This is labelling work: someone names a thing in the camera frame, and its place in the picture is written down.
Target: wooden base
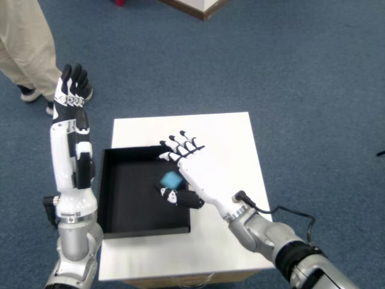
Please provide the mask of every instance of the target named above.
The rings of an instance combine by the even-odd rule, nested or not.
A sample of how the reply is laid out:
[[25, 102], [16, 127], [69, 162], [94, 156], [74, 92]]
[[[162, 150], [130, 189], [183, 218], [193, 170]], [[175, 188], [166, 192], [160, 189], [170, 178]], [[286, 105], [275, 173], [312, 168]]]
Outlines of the wooden base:
[[177, 277], [167, 277], [167, 278], [124, 281], [124, 283], [140, 289], [177, 287], [177, 286], [187, 286], [187, 285], [199, 286], [199, 285], [211, 284], [211, 283], [243, 281], [244, 279], [247, 279], [255, 275], [256, 273], [258, 273], [258, 271], [227, 272], [227, 273], [215, 273], [215, 274], [207, 274], [207, 275], [177, 276]]
[[174, 8], [177, 8], [185, 13], [188, 13], [196, 18], [199, 18], [201, 20], [209, 19], [215, 12], [217, 12], [225, 4], [230, 2], [230, 0], [219, 0], [216, 3], [214, 3], [210, 8], [208, 8], [206, 11], [200, 11], [198, 9], [195, 9], [194, 7], [191, 7], [187, 4], [179, 2], [178, 0], [160, 0], [160, 1]]

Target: black shoe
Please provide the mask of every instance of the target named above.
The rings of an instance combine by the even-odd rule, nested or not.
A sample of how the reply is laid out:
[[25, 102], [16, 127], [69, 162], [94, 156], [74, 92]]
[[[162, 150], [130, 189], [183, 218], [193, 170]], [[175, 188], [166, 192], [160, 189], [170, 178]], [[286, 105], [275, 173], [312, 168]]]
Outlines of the black shoe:
[[18, 85], [17, 87], [22, 92], [20, 98], [24, 102], [34, 102], [40, 95], [42, 95], [37, 89], [29, 89], [22, 85]]
[[46, 107], [46, 112], [50, 115], [54, 115], [54, 102], [48, 101], [47, 102], [47, 107]]

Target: red object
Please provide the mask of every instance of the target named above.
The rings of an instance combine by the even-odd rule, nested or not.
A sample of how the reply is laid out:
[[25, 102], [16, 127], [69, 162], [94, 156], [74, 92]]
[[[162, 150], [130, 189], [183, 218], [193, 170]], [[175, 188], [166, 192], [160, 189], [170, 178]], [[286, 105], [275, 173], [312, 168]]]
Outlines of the red object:
[[123, 6], [125, 4], [125, 0], [115, 0], [116, 5]]

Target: beige pants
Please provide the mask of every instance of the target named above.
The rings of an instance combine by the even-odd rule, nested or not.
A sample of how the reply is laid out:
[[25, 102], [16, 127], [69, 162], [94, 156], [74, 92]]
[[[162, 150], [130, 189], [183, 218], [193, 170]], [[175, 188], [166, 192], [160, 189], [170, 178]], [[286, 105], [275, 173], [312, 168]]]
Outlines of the beige pants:
[[54, 100], [61, 72], [54, 39], [37, 0], [0, 0], [0, 70]]

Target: robot finger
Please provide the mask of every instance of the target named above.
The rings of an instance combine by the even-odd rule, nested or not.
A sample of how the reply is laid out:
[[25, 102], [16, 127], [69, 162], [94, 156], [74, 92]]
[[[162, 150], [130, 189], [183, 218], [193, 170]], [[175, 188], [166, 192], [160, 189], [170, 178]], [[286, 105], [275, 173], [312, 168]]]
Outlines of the robot finger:
[[172, 140], [172, 141], [176, 141], [177, 143], [179, 143], [181, 146], [185, 146], [186, 143], [188, 143], [189, 141], [185, 138], [185, 137], [182, 137], [180, 135], [170, 135], [169, 136], [169, 139]]
[[84, 90], [87, 84], [88, 79], [85, 79], [85, 81], [83, 81], [83, 83], [81, 84], [81, 87], [78, 85], [78, 87], [76, 88], [76, 96], [78, 96], [79, 98], [79, 106], [81, 107], [84, 105], [85, 99], [87, 98], [87, 94]]
[[180, 146], [183, 146], [183, 151], [184, 153], [182, 154], [185, 158], [188, 158], [189, 155], [193, 154], [196, 152], [198, 149], [188, 141], [187, 138], [181, 137], [181, 136], [169, 136], [170, 140], [176, 141], [177, 143], [180, 144]]
[[82, 70], [78, 78], [78, 83], [76, 86], [76, 94], [80, 95], [83, 89], [85, 89], [85, 87], [87, 86], [87, 84], [88, 84], [87, 71], [84, 69]]
[[71, 65], [66, 64], [58, 82], [58, 86], [60, 86], [61, 92], [63, 92], [65, 95], [68, 93], [67, 81], [70, 78], [71, 72]]
[[154, 185], [156, 190], [161, 193], [161, 196], [163, 199], [165, 199], [167, 202], [177, 205], [177, 192], [176, 190], [171, 190], [169, 188], [163, 187], [160, 184]]
[[79, 76], [82, 72], [82, 66], [79, 63], [76, 63], [72, 69], [71, 77], [68, 80], [69, 92], [72, 95], [76, 94], [76, 83], [78, 82]]
[[178, 164], [178, 162], [184, 157], [181, 157], [180, 155], [177, 155], [174, 152], [165, 152], [161, 154], [158, 158], [161, 160], [171, 161], [173, 163]]
[[192, 143], [193, 146], [195, 146], [197, 149], [203, 149], [205, 146], [200, 144], [198, 139], [196, 137], [190, 136], [185, 131], [180, 131], [180, 134], [184, 136], [190, 143]]
[[176, 141], [161, 140], [159, 143], [160, 143], [162, 146], [169, 147], [169, 148], [172, 149], [175, 153], [177, 153], [176, 148], [179, 146], [179, 143], [177, 143]]
[[183, 146], [179, 145], [176, 141], [161, 141], [160, 144], [171, 148], [175, 154], [181, 155], [185, 158], [191, 154], [191, 152], [186, 150]]

